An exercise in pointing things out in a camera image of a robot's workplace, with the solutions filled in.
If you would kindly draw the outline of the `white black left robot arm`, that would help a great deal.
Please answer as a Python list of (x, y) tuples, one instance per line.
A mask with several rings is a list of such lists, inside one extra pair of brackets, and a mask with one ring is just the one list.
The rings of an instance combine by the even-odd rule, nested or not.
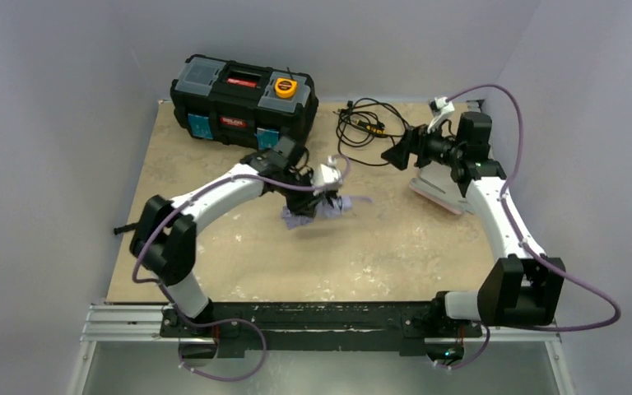
[(319, 206), (336, 197), (344, 172), (334, 156), (301, 170), (298, 164), (307, 155), (303, 144), (282, 137), (274, 147), (244, 156), (222, 176), (190, 193), (151, 197), (129, 246), (136, 259), (133, 280), (142, 282), (138, 273), (145, 268), (180, 314), (193, 323), (209, 324), (213, 303), (193, 275), (198, 235), (236, 207), (267, 193), (282, 195), (289, 213), (314, 218)]

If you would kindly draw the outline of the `lavender folding umbrella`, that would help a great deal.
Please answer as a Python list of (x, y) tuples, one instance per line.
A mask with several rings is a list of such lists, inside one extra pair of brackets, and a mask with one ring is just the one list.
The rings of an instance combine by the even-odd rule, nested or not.
[(306, 226), (320, 219), (335, 219), (351, 211), (356, 202), (372, 203), (371, 197), (361, 195), (340, 195), (331, 200), (325, 200), (316, 205), (312, 216), (295, 214), (284, 206), (281, 211), (281, 219), (288, 230)]

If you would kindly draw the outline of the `pink umbrella case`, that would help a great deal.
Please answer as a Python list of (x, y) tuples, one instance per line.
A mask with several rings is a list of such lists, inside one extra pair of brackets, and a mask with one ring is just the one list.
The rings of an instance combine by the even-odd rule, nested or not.
[(417, 175), (409, 182), (409, 188), (455, 215), (473, 214), (473, 208), (461, 195), (450, 172), (450, 168), (433, 162), (418, 169)]

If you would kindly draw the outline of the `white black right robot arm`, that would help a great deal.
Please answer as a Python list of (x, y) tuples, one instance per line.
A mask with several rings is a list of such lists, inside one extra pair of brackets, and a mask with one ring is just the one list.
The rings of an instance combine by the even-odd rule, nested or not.
[(532, 246), (526, 227), (511, 220), (514, 203), (504, 190), (506, 174), (490, 158), (491, 117), (462, 113), (455, 136), (435, 128), (408, 128), (382, 159), (399, 170), (416, 156), (418, 168), (436, 162), (450, 169), (474, 213), (481, 219), (495, 264), (477, 291), (444, 291), (437, 297), (451, 319), (488, 326), (545, 327), (554, 319), (564, 279), (560, 258), (549, 258)]

